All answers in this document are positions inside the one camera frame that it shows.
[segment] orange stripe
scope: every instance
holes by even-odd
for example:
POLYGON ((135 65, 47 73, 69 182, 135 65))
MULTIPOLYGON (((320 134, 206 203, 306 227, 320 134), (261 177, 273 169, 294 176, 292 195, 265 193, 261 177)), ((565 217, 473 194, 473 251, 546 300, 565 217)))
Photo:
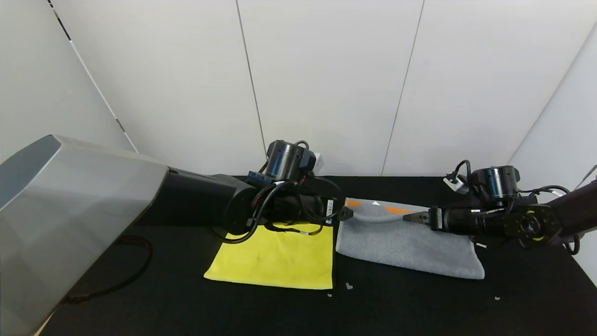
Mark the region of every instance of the orange stripe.
POLYGON ((359 201, 347 201, 346 202, 346 206, 359 206, 363 204, 363 202, 359 202, 359 201))
POLYGON ((385 206, 386 210, 391 213, 411 213, 410 210, 398 209, 397 207, 385 206))

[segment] white label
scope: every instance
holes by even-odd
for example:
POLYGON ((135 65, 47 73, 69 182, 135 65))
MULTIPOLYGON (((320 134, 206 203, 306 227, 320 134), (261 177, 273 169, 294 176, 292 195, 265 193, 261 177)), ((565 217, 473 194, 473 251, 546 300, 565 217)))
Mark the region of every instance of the white label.
MULTIPOLYGON (((334 212, 334 200, 328 200, 328 209, 325 213, 325 216, 330 216, 334 212)), ((332 224, 332 219, 326 219, 325 221, 327 224, 332 224)))

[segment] white connector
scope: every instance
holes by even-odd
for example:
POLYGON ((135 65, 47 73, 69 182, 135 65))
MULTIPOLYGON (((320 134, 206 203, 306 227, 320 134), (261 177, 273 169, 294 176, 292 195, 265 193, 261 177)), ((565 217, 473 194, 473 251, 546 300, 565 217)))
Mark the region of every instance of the white connector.
POLYGON ((315 166, 313 167, 313 174, 315 176, 319 175, 321 171, 321 167, 324 166, 324 158, 321 156, 320 153, 315 153, 315 166))

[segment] black cylindrical motor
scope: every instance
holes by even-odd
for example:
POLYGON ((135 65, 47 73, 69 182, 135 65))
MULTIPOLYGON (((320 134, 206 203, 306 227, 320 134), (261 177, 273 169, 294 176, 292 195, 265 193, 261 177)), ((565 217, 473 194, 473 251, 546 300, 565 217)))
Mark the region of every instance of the black cylindrical motor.
POLYGON ((264 175, 277 181, 298 182, 306 172, 313 170, 315 155, 298 144, 276 140, 267 149, 264 175))
POLYGON ((521 177, 518 169, 513 166, 500 166, 479 169, 470 175, 469 183, 480 189, 484 201, 492 202, 496 206, 504 206, 508 200, 520 197, 518 185, 521 177))

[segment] connector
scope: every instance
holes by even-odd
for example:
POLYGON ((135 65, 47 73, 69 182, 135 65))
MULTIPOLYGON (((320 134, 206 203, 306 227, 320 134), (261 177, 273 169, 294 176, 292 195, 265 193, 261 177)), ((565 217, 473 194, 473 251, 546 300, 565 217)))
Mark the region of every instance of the connector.
POLYGON ((469 187, 465 181, 466 178, 462 175, 458 175, 456 172, 447 174, 444 177, 444 183, 446 183, 450 189, 463 195, 466 195, 469 192, 469 187))

